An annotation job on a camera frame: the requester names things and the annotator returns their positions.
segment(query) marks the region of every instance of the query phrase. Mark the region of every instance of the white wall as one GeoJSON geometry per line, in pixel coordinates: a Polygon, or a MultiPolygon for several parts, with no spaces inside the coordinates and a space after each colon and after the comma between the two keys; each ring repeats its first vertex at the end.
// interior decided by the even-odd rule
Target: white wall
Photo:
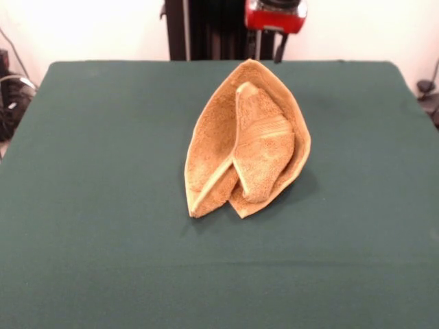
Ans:
{"type": "MultiPolygon", "coordinates": [[[[439,57],[438,0],[307,0],[291,60],[391,60],[412,90],[439,57]]],[[[168,60],[163,0],[0,0],[0,26],[40,82],[56,60],[168,60]]],[[[6,43],[0,38],[0,45],[6,43]]],[[[10,54],[12,67],[17,65],[10,54]]]]}
{"type": "Polygon", "coordinates": [[[439,58],[439,0],[307,0],[302,31],[289,39],[290,60],[389,60],[416,90],[439,58]]]}
{"type": "MultiPolygon", "coordinates": [[[[0,26],[31,78],[57,60],[169,60],[162,0],[0,0],[0,26]]],[[[0,37],[0,46],[7,43],[0,37]]],[[[10,53],[12,68],[19,66],[10,53]]]]}

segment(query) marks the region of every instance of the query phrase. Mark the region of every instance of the red object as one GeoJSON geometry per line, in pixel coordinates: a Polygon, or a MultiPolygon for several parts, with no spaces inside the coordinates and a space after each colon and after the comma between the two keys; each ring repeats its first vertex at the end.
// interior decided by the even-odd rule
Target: red object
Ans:
{"type": "Polygon", "coordinates": [[[246,26],[248,29],[270,29],[286,34],[298,33],[305,22],[298,10],[282,11],[264,8],[258,0],[246,0],[246,26]]]}

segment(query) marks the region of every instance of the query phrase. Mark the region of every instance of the towel fold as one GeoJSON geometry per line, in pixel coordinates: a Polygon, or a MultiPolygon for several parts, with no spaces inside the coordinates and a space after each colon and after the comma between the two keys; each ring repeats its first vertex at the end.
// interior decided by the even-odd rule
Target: towel fold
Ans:
{"type": "Polygon", "coordinates": [[[198,119],[186,166],[189,214],[229,201],[241,218],[266,207],[304,167],[311,137],[296,100],[260,62],[240,64],[198,119]]]}

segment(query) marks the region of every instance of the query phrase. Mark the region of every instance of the black metal frame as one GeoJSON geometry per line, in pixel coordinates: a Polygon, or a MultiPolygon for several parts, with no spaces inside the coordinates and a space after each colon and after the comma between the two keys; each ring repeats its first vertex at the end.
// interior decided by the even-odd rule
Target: black metal frame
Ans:
{"type": "MultiPolygon", "coordinates": [[[[214,13],[207,3],[207,0],[189,0],[191,59],[245,60],[249,57],[253,58],[254,54],[251,50],[249,51],[251,45],[248,42],[253,32],[249,32],[244,25],[245,0],[218,1],[218,8],[214,13]],[[235,8],[235,10],[232,13],[226,13],[229,8],[235,8]],[[213,34],[213,28],[219,30],[220,33],[213,34]],[[214,54],[213,42],[220,45],[219,54],[214,54]]],[[[170,58],[171,60],[186,60],[183,1],[165,0],[165,9],[170,58]]],[[[274,33],[262,33],[260,59],[272,60],[273,48],[274,33]]]]}

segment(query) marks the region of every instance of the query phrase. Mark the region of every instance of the tan towel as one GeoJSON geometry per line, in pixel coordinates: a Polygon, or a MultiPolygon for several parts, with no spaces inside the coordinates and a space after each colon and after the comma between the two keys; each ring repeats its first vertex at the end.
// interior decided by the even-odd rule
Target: tan towel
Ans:
{"type": "Polygon", "coordinates": [[[229,201],[241,218],[266,207],[301,172],[311,137],[296,100],[261,63],[240,64],[203,109],[185,166],[189,214],[229,201]]]}

